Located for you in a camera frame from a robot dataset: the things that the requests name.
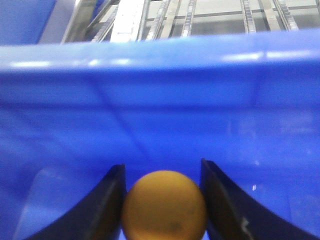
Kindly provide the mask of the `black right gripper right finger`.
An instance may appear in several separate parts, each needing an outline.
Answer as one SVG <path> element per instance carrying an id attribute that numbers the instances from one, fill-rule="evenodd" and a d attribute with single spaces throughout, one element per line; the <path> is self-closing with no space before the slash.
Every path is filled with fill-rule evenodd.
<path id="1" fill-rule="evenodd" d="M 316 240 L 317 236 L 276 215 L 231 180 L 211 160 L 201 159 L 200 189 L 210 240 Z"/>

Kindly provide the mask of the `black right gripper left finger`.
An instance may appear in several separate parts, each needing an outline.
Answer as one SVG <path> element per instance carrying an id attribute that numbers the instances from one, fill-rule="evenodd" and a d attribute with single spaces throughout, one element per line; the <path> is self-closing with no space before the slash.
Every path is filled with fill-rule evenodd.
<path id="1" fill-rule="evenodd" d="M 28 239 L 117 240 L 125 194 L 125 165 L 115 164 L 73 208 Z"/>

